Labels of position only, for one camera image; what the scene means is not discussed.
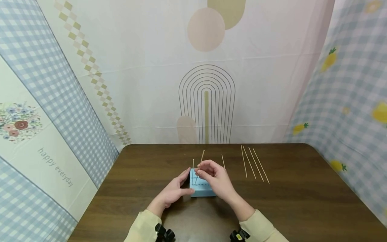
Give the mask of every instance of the hand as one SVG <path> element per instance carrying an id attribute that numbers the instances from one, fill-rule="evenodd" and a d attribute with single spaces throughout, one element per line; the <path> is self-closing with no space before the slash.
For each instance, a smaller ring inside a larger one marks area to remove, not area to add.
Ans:
<path id="1" fill-rule="evenodd" d="M 239 221 L 246 221 L 255 210 L 235 191 L 226 170 L 212 160 L 202 161 L 195 169 L 201 179 L 206 180 L 214 193 L 234 210 Z"/>
<path id="2" fill-rule="evenodd" d="M 201 179 L 206 180 L 214 193 L 226 203 L 230 204 L 232 198 L 237 196 L 226 170 L 213 160 L 202 161 L 195 169 Z"/>
<path id="3" fill-rule="evenodd" d="M 153 199 L 147 207 L 147 210 L 161 218 L 164 209 L 169 208 L 172 203 L 176 202 L 183 195 L 191 195 L 195 192 L 194 189 L 182 189 L 182 184 L 187 180 L 191 168 L 183 171 L 178 177 L 172 181 Z"/>

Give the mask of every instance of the brown table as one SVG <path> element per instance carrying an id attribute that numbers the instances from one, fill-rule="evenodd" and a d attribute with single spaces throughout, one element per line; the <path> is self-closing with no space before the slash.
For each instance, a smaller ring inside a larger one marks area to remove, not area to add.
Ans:
<path id="1" fill-rule="evenodd" d="M 219 164 L 223 154 L 236 191 L 289 241 L 387 241 L 386 228 L 311 146 L 244 146 L 255 148 L 270 185 L 262 182 L 256 168 L 254 179 L 247 160 L 246 179 L 238 144 L 125 147 L 69 241 L 122 242 L 138 212 L 192 166 L 193 158 L 197 164 L 203 149 L 204 159 Z M 184 242 L 229 241 L 238 228 L 233 211 L 217 197 L 185 196 L 164 212 L 162 220 L 177 241 Z"/>

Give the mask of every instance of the blue flower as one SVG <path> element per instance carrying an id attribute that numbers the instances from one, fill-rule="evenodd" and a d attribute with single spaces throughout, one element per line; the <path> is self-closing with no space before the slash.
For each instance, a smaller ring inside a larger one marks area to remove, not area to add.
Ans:
<path id="1" fill-rule="evenodd" d="M 10 108 L 7 108 L 6 111 L 9 112 L 9 113 L 15 113 L 16 109 L 13 108 L 13 107 L 10 107 Z"/>
<path id="2" fill-rule="evenodd" d="M 22 114 L 27 114 L 28 113 L 28 109 L 22 109 L 21 111 L 20 111 L 20 113 L 22 113 Z"/>

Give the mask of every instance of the beige circle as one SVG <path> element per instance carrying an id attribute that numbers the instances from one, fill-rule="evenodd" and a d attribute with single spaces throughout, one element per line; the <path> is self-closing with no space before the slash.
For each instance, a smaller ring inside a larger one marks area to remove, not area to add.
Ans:
<path id="1" fill-rule="evenodd" d="M 188 39 L 198 51 L 208 52 L 220 45 L 224 37 L 224 21 L 215 9 L 196 11 L 188 23 Z"/>
<path id="2" fill-rule="evenodd" d="M 207 0 L 207 7 L 222 15 L 225 29 L 231 29 L 241 20 L 245 5 L 246 0 Z"/>

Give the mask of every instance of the beige oval shape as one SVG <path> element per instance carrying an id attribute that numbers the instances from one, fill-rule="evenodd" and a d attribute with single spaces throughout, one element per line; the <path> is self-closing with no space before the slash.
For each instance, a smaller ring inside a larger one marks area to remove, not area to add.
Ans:
<path id="1" fill-rule="evenodd" d="M 196 144 L 196 124 L 195 121 L 188 116 L 182 116 L 177 120 L 177 135 L 180 144 Z"/>
<path id="2" fill-rule="evenodd" d="M 222 15 L 225 29 L 231 29 L 241 20 L 245 5 L 246 0 L 207 0 L 207 7 Z"/>
<path id="3" fill-rule="evenodd" d="M 224 21 L 215 9 L 196 11 L 187 27 L 188 39 L 198 51 L 208 52 L 220 45 L 224 37 Z"/>

